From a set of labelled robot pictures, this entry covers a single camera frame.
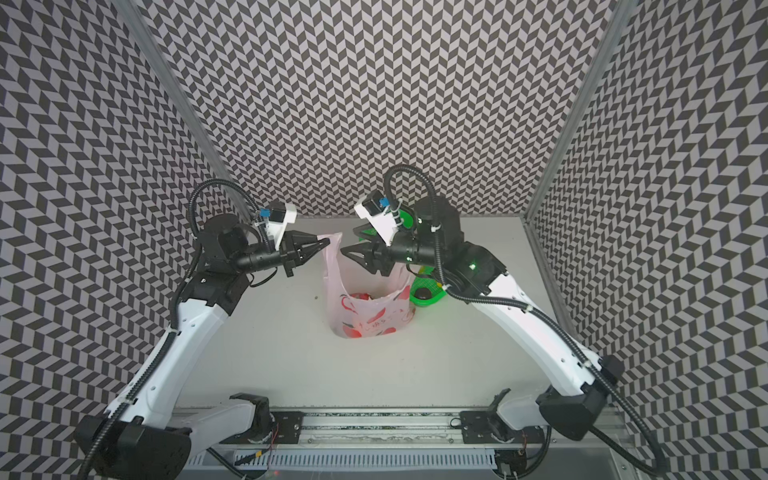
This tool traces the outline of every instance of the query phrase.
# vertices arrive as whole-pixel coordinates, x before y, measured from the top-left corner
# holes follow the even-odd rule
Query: metal frame
[[[200,414],[205,409],[177,409],[180,416]],[[273,412],[289,409],[272,409]],[[419,469],[489,470],[495,467],[494,451],[519,449],[520,444],[489,443],[466,445],[456,419],[461,411],[482,408],[396,408],[396,409],[298,409],[304,414],[299,442],[278,445],[269,460],[270,468],[312,472],[391,472]],[[615,408],[607,407],[595,423],[616,441],[632,446],[631,437]],[[234,462],[267,445],[215,445]],[[587,435],[581,442],[553,432],[551,449],[608,449],[599,439]],[[268,454],[240,465],[243,471],[264,470]],[[633,468],[616,464],[619,480],[647,480],[635,476]],[[185,472],[220,471],[206,452],[193,455]]]
[[[598,51],[594,55],[592,64],[587,70],[587,75],[584,77],[584,82],[578,89],[576,99],[571,111],[568,112],[568,117],[565,119],[565,124],[560,131],[560,136],[555,141],[552,155],[549,157],[549,161],[544,168],[544,172],[541,174],[536,191],[533,193],[531,202],[528,204],[528,208],[525,211],[525,219],[530,221],[536,215],[539,207],[544,203],[544,199],[549,192],[549,189],[557,177],[560,166],[563,163],[565,154],[571,147],[571,140],[573,140],[576,130],[578,129],[581,120],[584,118],[584,113],[587,111],[587,107],[592,102],[594,93],[598,89],[598,85],[603,78],[608,64],[611,62],[616,47],[621,40],[621,34],[624,32],[624,28],[629,24],[629,19],[637,6],[637,0],[618,0],[614,14],[611,16],[611,20],[608,22],[608,28],[603,35],[603,39],[598,45]]]
[[[174,75],[170,70],[170,67],[168,67],[168,63],[166,63],[160,47],[157,46],[154,36],[150,33],[147,24],[144,23],[143,17],[138,11],[138,7],[134,3],[134,0],[112,0],[112,5],[114,5],[115,9],[117,9],[118,13],[123,18],[123,21],[131,32],[133,39],[136,41],[139,50],[147,59],[147,63],[152,72],[157,76],[157,79],[160,80],[163,89],[168,93],[168,97],[179,111],[181,119],[184,120],[190,133],[192,133],[192,137],[194,137],[194,140],[200,147],[200,152],[203,154],[203,160],[213,172],[214,176],[223,178],[224,180],[232,180],[230,172],[221,160],[219,152],[214,147],[214,143],[208,136],[200,119],[197,118],[197,114],[192,108],[187,94],[182,90],[176,75]],[[230,201],[240,215],[245,219],[250,218],[245,200],[229,187],[225,187],[224,190],[227,192]]]
[[[579,335],[576,333],[576,323],[571,317],[571,313],[568,312],[568,306],[565,304],[565,299],[557,280],[554,279],[554,272],[549,266],[547,256],[544,253],[544,249],[541,248],[541,244],[538,241],[536,235],[536,229],[529,224],[525,218],[520,219],[523,223],[523,230],[525,230],[525,236],[528,238],[528,245],[531,246],[534,260],[538,266],[538,272],[541,274],[541,281],[544,283],[544,288],[547,290],[547,296],[549,297],[549,303],[552,304],[554,310],[554,317],[558,321],[561,327],[568,332],[569,335],[578,339]]]

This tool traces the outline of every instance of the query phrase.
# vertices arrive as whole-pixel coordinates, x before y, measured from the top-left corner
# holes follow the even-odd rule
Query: red fruit
[[[360,338],[360,337],[362,336],[362,333],[358,332],[358,331],[357,331],[357,330],[355,330],[355,329],[349,328],[349,327],[348,327],[348,326],[346,326],[346,325],[345,325],[345,326],[343,326],[342,328],[344,328],[344,333],[346,333],[346,335],[347,335],[347,336],[348,336],[350,339],[358,339],[358,338]]]

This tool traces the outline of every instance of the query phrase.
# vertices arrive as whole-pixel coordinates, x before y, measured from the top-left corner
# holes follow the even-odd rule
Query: pink plastic bag
[[[327,322],[343,338],[385,335],[402,329],[413,318],[411,283],[414,276],[397,263],[389,276],[372,275],[339,253],[341,233],[323,235],[326,271]]]

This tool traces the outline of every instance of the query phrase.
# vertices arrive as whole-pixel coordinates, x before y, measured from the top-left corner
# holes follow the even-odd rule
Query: white table surface
[[[299,219],[294,229],[344,232],[348,244],[359,224]],[[462,229],[552,311],[519,218],[462,218]],[[339,338],[324,319],[322,255],[290,279],[281,268],[270,282],[245,292],[207,345],[177,406],[214,406],[238,392],[267,396],[281,407],[486,406],[503,388],[542,392],[548,385],[501,327],[447,297],[418,308],[405,329],[385,336]]]

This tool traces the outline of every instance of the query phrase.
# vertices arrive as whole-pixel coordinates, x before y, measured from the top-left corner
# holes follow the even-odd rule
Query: black joint housing
[[[384,196],[380,191],[374,190],[362,199],[362,205],[366,208],[370,216],[378,215],[384,211],[384,208],[380,203],[383,198]]]
[[[465,296],[488,295],[490,285],[507,267],[493,253],[473,243],[464,242],[445,265],[455,285]]]
[[[240,218],[233,214],[216,215],[203,225],[197,240],[203,246],[205,270],[236,273],[231,260],[248,247],[248,236],[239,225]]]
[[[267,208],[270,209],[270,222],[282,223],[286,219],[286,205],[284,202],[272,200]]]
[[[416,238],[408,231],[399,231],[392,238],[389,255],[396,262],[435,265],[435,244]]]
[[[616,385],[624,371],[624,364],[612,355],[604,356],[599,362],[603,376]],[[598,382],[584,384],[581,391],[584,394],[562,396],[550,386],[536,399],[538,411],[544,420],[565,438],[576,441],[584,438],[594,425],[608,396],[608,392]]]
[[[447,198],[439,196],[435,201],[438,211],[437,218],[432,218],[432,206],[428,197],[422,198],[414,204],[416,232],[422,243],[432,243],[432,227],[440,226],[438,232],[442,235],[443,250],[446,253],[451,253],[464,241],[461,219],[458,210],[451,205]]]
[[[184,287],[179,302],[186,302],[188,299],[205,300],[207,306],[218,305],[227,315],[232,315],[248,285],[250,282],[244,273],[232,275],[197,272]]]
[[[91,450],[105,423],[103,417],[83,417],[74,429],[80,450]],[[171,480],[186,465],[191,447],[189,436],[182,432],[117,420],[96,453],[93,469],[109,478]]]
[[[240,255],[235,258],[235,267],[241,272],[259,272],[269,268],[280,266],[283,258],[279,251],[267,252],[258,250],[256,252]]]
[[[256,411],[250,428],[246,430],[252,439],[262,439],[272,432],[273,422],[270,414],[270,400],[265,396],[252,395],[250,393],[237,393],[230,397],[232,400],[247,400],[253,403]]]

